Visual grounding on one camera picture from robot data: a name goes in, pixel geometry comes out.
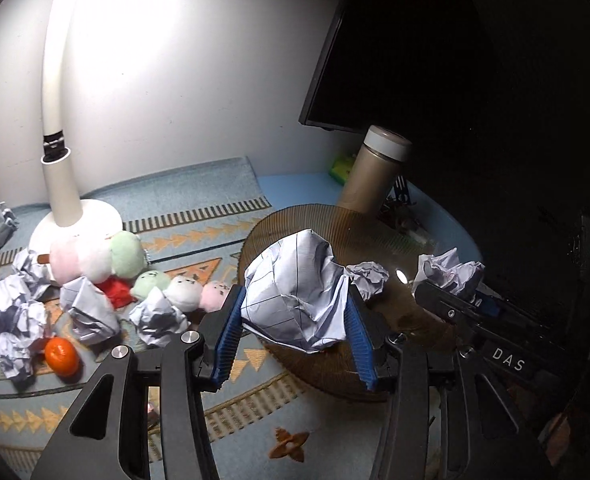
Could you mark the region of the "gold thermos bottle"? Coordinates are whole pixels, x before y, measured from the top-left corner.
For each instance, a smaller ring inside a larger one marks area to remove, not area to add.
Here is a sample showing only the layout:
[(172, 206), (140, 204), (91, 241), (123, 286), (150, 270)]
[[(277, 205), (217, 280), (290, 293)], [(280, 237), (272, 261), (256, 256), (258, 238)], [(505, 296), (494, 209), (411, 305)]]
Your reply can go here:
[(411, 142), (404, 136), (371, 126), (336, 206), (374, 216), (401, 175), (410, 148)]

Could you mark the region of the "crumpled paper pile centre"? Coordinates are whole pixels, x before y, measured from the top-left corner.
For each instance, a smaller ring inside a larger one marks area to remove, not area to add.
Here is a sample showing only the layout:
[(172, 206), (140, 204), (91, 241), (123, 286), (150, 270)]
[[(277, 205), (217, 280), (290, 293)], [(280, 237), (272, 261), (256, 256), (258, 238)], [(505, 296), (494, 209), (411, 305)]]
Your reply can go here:
[(33, 374), (33, 358), (51, 335), (41, 301), (50, 287), (46, 264), (30, 249), (18, 252), (12, 272), (0, 279), (0, 367), (12, 382), (23, 382)]

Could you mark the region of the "black monitor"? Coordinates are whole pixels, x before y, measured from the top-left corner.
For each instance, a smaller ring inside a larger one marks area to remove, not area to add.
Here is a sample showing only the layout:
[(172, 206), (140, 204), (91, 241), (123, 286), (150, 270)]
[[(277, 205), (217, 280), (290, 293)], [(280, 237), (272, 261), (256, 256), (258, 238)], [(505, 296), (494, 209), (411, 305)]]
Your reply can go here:
[(345, 2), (335, 10), (313, 71), (299, 122), (324, 130), (364, 133), (365, 80), (369, 61), (359, 23), (346, 13)]

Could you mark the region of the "paper ball front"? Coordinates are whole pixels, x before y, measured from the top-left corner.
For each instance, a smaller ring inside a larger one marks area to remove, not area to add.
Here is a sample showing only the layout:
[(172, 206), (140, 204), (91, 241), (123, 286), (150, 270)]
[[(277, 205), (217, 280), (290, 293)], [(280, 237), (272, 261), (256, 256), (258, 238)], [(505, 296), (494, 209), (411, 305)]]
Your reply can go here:
[(461, 262), (455, 247), (438, 256), (420, 255), (411, 294), (415, 296), (422, 283), (431, 283), (460, 299), (470, 300), (484, 278), (484, 272), (485, 266), (479, 261)]

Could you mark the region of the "orange tangerine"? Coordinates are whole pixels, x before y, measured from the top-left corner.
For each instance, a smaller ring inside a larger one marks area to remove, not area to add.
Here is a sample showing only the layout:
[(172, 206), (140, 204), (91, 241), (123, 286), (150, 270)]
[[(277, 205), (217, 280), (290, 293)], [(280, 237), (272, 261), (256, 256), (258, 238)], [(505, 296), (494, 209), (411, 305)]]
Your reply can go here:
[(80, 359), (74, 345), (66, 338), (52, 337), (44, 347), (45, 362), (60, 377), (74, 376), (79, 370)]

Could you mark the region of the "large grid paper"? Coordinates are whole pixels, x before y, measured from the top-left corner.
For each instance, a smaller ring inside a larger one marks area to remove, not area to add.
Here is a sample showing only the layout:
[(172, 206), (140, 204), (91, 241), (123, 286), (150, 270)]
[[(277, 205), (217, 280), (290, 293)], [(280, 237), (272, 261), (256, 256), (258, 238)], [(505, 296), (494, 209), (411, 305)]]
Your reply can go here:
[(311, 229), (281, 238), (244, 272), (244, 326), (273, 344), (317, 353), (346, 339), (349, 277)]

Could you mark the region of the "white desk lamp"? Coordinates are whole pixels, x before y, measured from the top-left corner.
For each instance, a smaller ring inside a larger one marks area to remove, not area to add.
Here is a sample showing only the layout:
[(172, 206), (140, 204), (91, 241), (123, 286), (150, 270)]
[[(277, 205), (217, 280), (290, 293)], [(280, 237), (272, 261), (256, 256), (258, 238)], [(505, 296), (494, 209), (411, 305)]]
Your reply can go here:
[(72, 151), (65, 141), (62, 88), (68, 22), (76, 0), (53, 0), (46, 25), (41, 78), (41, 168), (51, 211), (34, 228), (28, 247), (48, 254), (82, 236), (109, 238), (122, 230), (118, 210), (103, 200), (80, 197)]

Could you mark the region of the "red snack bag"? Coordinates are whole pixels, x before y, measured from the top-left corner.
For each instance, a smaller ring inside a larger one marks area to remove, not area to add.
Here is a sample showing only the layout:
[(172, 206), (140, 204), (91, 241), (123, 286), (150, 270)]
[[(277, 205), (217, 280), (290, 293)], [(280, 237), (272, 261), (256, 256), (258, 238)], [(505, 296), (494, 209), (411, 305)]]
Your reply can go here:
[(130, 285), (117, 276), (111, 276), (106, 281), (97, 284), (96, 287), (104, 292), (114, 310), (127, 307), (134, 301)]

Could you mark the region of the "green sponge item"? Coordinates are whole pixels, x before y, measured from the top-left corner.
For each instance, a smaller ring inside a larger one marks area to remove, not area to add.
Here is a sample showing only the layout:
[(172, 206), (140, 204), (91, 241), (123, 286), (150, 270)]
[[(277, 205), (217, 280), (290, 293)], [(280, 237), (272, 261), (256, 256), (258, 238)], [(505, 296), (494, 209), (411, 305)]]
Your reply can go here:
[(355, 165), (357, 156), (353, 155), (338, 155), (332, 162), (329, 169), (329, 176), (334, 179), (339, 185), (344, 185), (349, 178), (353, 165)]

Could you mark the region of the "patterned blue woven mat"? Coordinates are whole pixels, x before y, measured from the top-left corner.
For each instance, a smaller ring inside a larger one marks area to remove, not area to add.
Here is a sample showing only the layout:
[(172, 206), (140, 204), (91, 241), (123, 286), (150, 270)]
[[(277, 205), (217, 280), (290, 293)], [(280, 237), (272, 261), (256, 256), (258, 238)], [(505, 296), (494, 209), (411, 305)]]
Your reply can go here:
[(45, 284), (26, 230), (0, 273), (0, 479), (365, 479), (384, 398), (360, 381), (347, 268), (380, 264), (388, 330), (435, 344), (409, 283), (421, 248), (336, 206), (323, 174), (244, 158), (103, 188), (107, 269)]

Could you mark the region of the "three face dango plush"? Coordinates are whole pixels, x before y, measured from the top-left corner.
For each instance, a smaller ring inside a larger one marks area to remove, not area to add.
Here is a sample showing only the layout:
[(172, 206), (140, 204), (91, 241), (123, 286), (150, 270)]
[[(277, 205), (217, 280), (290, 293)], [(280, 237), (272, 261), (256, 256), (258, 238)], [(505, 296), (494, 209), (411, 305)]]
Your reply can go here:
[(144, 300), (155, 287), (164, 294), (170, 304), (183, 313), (196, 310), (216, 312), (223, 307), (230, 291), (230, 286), (220, 281), (202, 285), (196, 278), (190, 278), (188, 275), (177, 274), (170, 278), (164, 272), (150, 270), (136, 278), (130, 288), (130, 295), (135, 299)]

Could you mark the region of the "brown wicker basket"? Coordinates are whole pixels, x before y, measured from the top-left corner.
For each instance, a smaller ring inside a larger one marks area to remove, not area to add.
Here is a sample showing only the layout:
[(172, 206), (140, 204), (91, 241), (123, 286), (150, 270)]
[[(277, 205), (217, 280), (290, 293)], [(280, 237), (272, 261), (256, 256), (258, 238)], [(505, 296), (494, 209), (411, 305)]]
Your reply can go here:
[(297, 379), (356, 402), (380, 402), (376, 367), (386, 339), (443, 351), (452, 328), (424, 311), (399, 276), (414, 278), (425, 251), (412, 236), (345, 208), (274, 211), (244, 242), (243, 326)]

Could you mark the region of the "pink white green dango plush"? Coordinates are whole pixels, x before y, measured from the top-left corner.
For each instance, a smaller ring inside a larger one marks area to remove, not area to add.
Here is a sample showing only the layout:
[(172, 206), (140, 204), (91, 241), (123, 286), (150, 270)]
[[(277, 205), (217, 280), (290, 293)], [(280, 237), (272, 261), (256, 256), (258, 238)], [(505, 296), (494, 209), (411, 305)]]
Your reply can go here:
[(110, 237), (85, 236), (60, 243), (37, 255), (37, 263), (50, 267), (56, 284), (87, 278), (97, 285), (109, 278), (132, 281), (149, 266), (149, 259), (138, 235), (119, 231)]

